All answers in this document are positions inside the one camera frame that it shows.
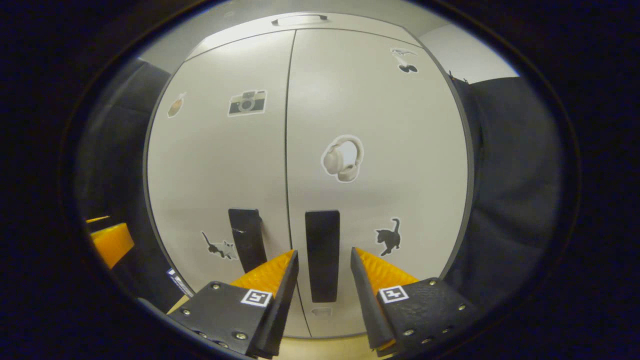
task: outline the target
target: white cabinet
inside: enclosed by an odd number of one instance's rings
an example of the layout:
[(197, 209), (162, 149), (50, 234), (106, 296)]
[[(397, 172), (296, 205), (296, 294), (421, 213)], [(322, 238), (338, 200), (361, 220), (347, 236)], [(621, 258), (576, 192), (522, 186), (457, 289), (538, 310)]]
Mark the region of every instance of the white cabinet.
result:
[[(445, 76), (403, 28), (343, 14), (259, 19), (205, 39), (166, 88), (148, 141), (152, 216), (198, 291), (244, 274), (202, 233), (232, 244), (227, 211), (258, 209), (267, 259), (299, 252), (285, 335), (362, 333), (351, 248), (441, 275), (466, 226), (466, 139)], [(314, 302), (306, 214), (331, 210), (339, 246), (323, 256), (335, 259), (311, 263), (335, 261), (337, 293)]]
[[(391, 49), (417, 72), (399, 68)], [(336, 137), (356, 136), (364, 156), (350, 183), (326, 173), (321, 157)], [(383, 256), (418, 278), (439, 276), (454, 249), (467, 199), (467, 145), (442, 73), (426, 52), (376, 35), (298, 30), (287, 107), (287, 177), (298, 284), (313, 336), (364, 332), (349, 268), (351, 248), (375, 255), (377, 229), (400, 222), (399, 249)], [(305, 212), (340, 212), (338, 294), (313, 303), (307, 268)], [(329, 307), (327, 313), (314, 308)]]

